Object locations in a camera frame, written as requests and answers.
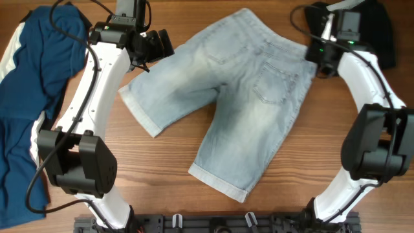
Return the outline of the light blue denim shorts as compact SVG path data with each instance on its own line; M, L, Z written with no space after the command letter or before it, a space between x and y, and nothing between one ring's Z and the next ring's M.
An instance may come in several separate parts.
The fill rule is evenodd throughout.
M306 51L243 8L194 35L119 93L152 137L215 103L189 173L242 203L299 115L317 68Z

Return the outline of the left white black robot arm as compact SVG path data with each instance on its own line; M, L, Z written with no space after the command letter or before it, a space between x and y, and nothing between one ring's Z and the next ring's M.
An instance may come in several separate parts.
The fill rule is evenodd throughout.
M85 47L85 70L68 109L53 130L38 136L40 171L93 213L91 232L138 232L133 208L114 182L117 161L105 128L124 75L147 70L174 53L166 30L151 30L148 1L119 1L107 21L95 24Z

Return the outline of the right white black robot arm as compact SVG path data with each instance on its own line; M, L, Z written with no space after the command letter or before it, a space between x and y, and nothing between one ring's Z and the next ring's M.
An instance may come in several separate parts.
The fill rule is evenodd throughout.
M340 171L312 201L314 221L343 223L371 190L403 176L413 157L413 110L396 96L372 47L360 39L361 14L322 8L321 24L309 36L321 43L307 60L326 76L342 78L358 116L341 148Z

